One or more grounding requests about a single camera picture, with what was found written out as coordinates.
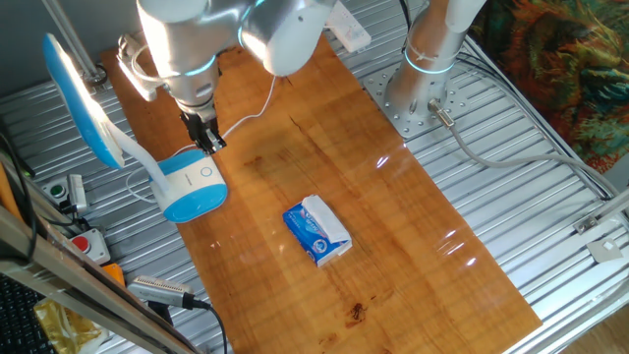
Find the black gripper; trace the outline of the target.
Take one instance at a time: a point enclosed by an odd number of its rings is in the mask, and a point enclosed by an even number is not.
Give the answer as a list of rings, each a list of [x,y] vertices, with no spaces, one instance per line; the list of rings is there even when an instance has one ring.
[[[226,143],[219,134],[217,114],[214,108],[203,109],[200,112],[181,112],[188,134],[196,137],[197,146],[205,154],[212,154],[213,150],[221,150]]]

